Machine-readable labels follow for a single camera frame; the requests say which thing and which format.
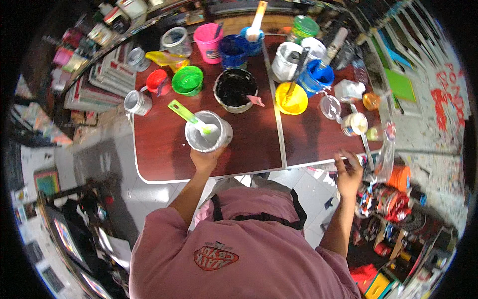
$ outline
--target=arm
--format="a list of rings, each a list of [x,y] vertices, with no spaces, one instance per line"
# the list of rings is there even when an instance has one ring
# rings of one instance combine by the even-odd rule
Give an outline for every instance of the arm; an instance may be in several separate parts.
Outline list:
[[[201,199],[204,186],[211,172],[216,168],[217,159],[224,152],[225,148],[225,146],[220,147],[211,153],[201,153],[191,149],[190,156],[196,166],[196,173],[176,199],[169,205],[169,207],[175,208],[178,211],[185,223],[191,223],[194,210]]]
[[[362,181],[363,169],[357,156],[353,153],[342,151],[341,154],[348,159],[351,169],[346,169],[339,154],[334,155],[338,172],[337,189],[340,192],[341,200],[324,233],[320,247],[347,257],[348,239],[352,229],[357,190]]]

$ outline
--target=wooden table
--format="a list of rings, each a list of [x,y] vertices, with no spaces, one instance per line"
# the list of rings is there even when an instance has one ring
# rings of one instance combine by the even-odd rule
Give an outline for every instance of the wooden table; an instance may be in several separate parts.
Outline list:
[[[159,98],[152,95],[151,111],[146,116],[135,115],[133,119],[135,156],[140,177],[147,183],[159,184],[187,180],[194,174],[195,167],[189,158],[190,147],[184,133],[185,122],[167,107],[174,99],[192,112],[213,111],[231,124],[233,139],[220,157],[217,168],[212,173],[213,177],[313,165],[331,159],[333,153],[341,148],[363,153],[360,137],[345,136],[338,123],[328,120],[317,109],[319,96],[311,97],[307,110],[300,115],[281,114],[274,106],[273,95],[277,83],[268,74],[277,47],[284,40],[284,36],[267,35],[264,43],[266,55],[249,57],[247,70],[256,78],[258,96],[266,107],[254,105],[241,114],[229,113],[217,103],[212,87],[222,72],[222,66],[205,63],[197,45],[193,44],[194,51],[189,59],[192,65],[198,66],[204,73],[203,90],[193,97],[182,96],[174,91]],[[151,63],[146,71],[138,73],[136,89],[144,86],[147,76],[158,68],[155,63]],[[172,78],[170,68],[163,69]],[[336,72],[334,83],[343,78],[353,80],[351,66]],[[367,116],[369,126],[380,123],[378,111],[367,111],[361,102],[356,106]],[[350,113],[344,107],[343,110],[342,115]],[[381,143],[370,143],[371,150],[380,147]]]

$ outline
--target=mauve t-shirt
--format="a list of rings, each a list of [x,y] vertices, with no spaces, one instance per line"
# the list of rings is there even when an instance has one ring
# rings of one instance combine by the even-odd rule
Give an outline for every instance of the mauve t-shirt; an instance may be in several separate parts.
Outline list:
[[[275,221],[232,221],[261,212],[298,220],[289,194],[260,188],[218,193],[188,225],[174,208],[146,217],[131,257],[130,296],[145,298],[360,298],[344,257],[315,250],[301,231]]]

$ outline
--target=orange bucket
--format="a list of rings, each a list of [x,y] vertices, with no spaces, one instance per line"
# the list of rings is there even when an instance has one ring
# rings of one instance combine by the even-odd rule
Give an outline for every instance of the orange bucket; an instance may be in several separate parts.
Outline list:
[[[387,185],[397,188],[405,192],[410,186],[410,167],[408,166],[394,166],[391,172],[390,180]]]

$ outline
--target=blue paint bucket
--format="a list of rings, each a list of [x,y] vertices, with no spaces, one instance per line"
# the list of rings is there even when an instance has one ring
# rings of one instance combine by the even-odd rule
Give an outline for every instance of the blue paint bucket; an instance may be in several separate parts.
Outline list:
[[[249,28],[250,27],[242,28],[242,30],[240,31],[240,36],[246,38],[246,31]],[[264,40],[264,31],[261,30],[259,39],[256,42],[248,42],[249,50],[247,51],[247,56],[249,57],[257,56],[261,52],[263,40]]]
[[[232,68],[247,69],[247,51],[249,42],[244,37],[231,34],[219,42],[219,53],[224,70]]]
[[[330,87],[334,78],[334,72],[329,66],[320,69],[320,60],[312,60],[299,75],[297,84],[305,90],[307,97],[310,98],[324,88]]]

